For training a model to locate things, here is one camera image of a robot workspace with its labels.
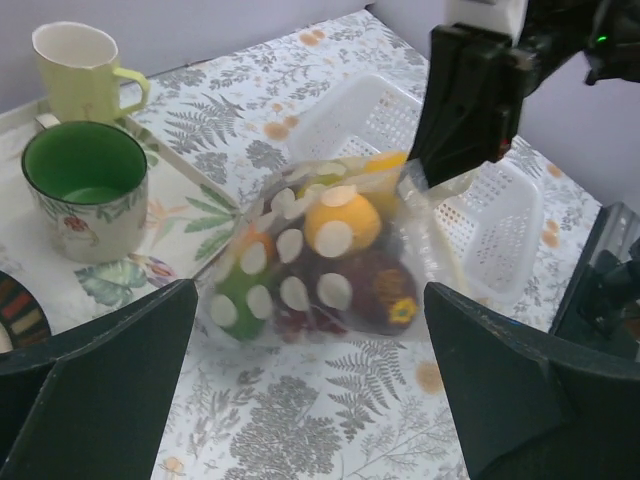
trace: yellow mug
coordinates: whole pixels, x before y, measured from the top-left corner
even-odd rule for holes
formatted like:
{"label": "yellow mug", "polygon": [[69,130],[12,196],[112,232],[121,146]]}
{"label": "yellow mug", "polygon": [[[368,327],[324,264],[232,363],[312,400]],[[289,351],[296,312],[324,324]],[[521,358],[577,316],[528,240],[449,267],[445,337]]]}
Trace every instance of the yellow mug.
{"label": "yellow mug", "polygon": [[[146,105],[149,82],[141,73],[120,67],[118,46],[102,30],[55,22],[38,27],[31,38],[51,111],[60,121],[113,124]],[[142,90],[140,101],[125,108],[120,107],[123,79]]]}

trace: bag of fruit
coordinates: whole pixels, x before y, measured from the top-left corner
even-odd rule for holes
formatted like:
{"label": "bag of fruit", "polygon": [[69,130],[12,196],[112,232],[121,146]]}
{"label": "bag of fruit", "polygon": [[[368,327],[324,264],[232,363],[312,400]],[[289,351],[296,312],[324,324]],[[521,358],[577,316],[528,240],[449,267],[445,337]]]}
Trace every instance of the bag of fruit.
{"label": "bag of fruit", "polygon": [[272,175],[214,263],[201,307],[239,342],[428,338],[422,291],[464,278],[434,209],[471,176],[423,191],[404,152]]}

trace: white robot part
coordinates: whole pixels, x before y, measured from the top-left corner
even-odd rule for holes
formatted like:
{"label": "white robot part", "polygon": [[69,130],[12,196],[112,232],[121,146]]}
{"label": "white robot part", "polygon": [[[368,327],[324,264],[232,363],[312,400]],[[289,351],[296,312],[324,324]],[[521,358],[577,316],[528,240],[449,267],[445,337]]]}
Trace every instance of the white robot part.
{"label": "white robot part", "polygon": [[447,0],[445,23],[462,23],[470,27],[502,33],[520,40],[527,15],[528,0]]}

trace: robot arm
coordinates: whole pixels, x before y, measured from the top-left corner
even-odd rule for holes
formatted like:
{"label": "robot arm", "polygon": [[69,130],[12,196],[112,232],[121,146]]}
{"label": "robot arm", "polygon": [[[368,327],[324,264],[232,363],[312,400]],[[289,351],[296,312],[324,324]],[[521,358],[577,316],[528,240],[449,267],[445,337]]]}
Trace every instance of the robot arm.
{"label": "robot arm", "polygon": [[448,0],[431,32],[427,94],[410,158],[429,187],[497,162],[524,99],[584,51],[586,83],[640,82],[640,0]]}

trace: cup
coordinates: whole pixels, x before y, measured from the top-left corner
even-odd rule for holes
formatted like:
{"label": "cup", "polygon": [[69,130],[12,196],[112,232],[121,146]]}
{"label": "cup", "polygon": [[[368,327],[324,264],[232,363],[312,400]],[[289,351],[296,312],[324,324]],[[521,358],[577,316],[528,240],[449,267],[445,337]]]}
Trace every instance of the cup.
{"label": "cup", "polygon": [[[49,105],[61,122],[113,124],[146,105],[149,82],[141,73],[120,67],[118,46],[105,32],[82,23],[56,22],[38,27],[31,38]],[[122,79],[140,85],[140,102],[120,107]]]}
{"label": "cup", "polygon": [[144,238],[147,158],[119,128],[66,122],[38,133],[22,173],[54,249],[80,263],[118,260]]}

